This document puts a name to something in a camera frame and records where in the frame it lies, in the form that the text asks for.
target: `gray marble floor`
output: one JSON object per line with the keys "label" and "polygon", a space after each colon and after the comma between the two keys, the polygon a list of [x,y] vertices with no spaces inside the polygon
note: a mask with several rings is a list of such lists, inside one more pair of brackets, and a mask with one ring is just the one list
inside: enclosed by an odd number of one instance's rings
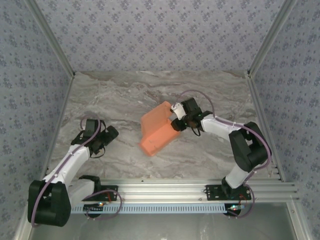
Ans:
{"label": "gray marble floor", "polygon": [[[140,118],[163,101],[173,104],[188,89],[210,96],[222,118],[239,123],[258,121],[243,72],[77,72],[49,169],[67,153],[80,131],[80,119],[96,113],[107,125],[113,125],[119,136],[107,146],[103,157],[89,159],[77,176],[223,178],[235,161],[230,143],[213,134],[197,137],[187,129],[153,157],[138,146],[142,138]],[[182,99],[189,97],[195,97],[203,111],[211,110],[200,94],[190,92]],[[267,178],[268,171],[254,177]]]}

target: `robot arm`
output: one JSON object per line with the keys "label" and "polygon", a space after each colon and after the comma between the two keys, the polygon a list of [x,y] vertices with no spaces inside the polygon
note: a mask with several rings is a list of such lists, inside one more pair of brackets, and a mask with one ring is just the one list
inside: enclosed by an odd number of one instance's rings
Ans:
{"label": "robot arm", "polygon": [[[184,131],[190,127],[197,129],[199,135],[200,132],[212,133],[230,142],[236,164],[222,179],[222,190],[229,199],[239,194],[239,188],[254,168],[262,165],[268,158],[264,145],[253,134],[235,126],[231,121],[214,117],[210,111],[202,112],[194,98],[173,105],[171,111],[177,115],[171,123],[176,131]],[[254,122],[244,126],[263,138],[259,127]]]}
{"label": "robot arm", "polygon": [[[81,146],[90,139],[98,129],[98,120],[87,119],[85,130],[82,130],[71,142],[67,154],[58,166],[46,175],[43,180],[34,180],[31,183],[28,195],[29,222],[31,222],[34,206],[41,190],[53,176],[55,176],[55,178],[45,189],[38,203],[34,221],[37,224],[64,226],[69,219],[72,207],[96,191],[96,179],[92,176],[82,176],[76,181],[72,180],[80,167],[93,154],[97,154],[101,149],[104,149],[118,136],[119,133],[113,126],[106,128],[105,122],[101,121],[101,123],[105,129],[101,130],[100,128],[90,142]],[[68,161],[58,171],[67,158]]]}

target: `orange block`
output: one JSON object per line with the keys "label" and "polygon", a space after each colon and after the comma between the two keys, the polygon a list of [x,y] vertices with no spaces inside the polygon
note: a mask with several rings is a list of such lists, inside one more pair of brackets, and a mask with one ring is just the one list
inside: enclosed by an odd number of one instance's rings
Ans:
{"label": "orange block", "polygon": [[165,101],[141,118],[143,137],[139,146],[148,156],[154,156],[180,134],[171,126],[170,108],[171,104]]}

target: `blue floral wallpaper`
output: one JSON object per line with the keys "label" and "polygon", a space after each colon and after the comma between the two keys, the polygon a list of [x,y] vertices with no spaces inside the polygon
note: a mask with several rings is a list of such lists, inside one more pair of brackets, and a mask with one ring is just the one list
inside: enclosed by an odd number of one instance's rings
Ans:
{"label": "blue floral wallpaper", "polygon": [[254,77],[288,181],[320,239],[320,1],[298,0]]}
{"label": "blue floral wallpaper", "polygon": [[39,179],[69,77],[23,0],[0,1],[0,239]]}
{"label": "blue floral wallpaper", "polygon": [[283,0],[36,0],[75,71],[244,70]]}

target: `patterned wallpaper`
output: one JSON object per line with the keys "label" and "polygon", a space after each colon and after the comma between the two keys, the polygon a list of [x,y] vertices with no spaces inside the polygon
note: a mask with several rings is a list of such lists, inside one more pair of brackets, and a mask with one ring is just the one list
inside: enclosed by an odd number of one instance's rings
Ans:
{"label": "patterned wallpaper", "polygon": [[320,1],[298,0],[255,76],[282,166],[320,239]]}
{"label": "patterned wallpaper", "polygon": [[283,0],[37,0],[74,71],[244,70]]}
{"label": "patterned wallpaper", "polygon": [[15,234],[40,178],[69,84],[23,0],[0,1],[0,239]]}

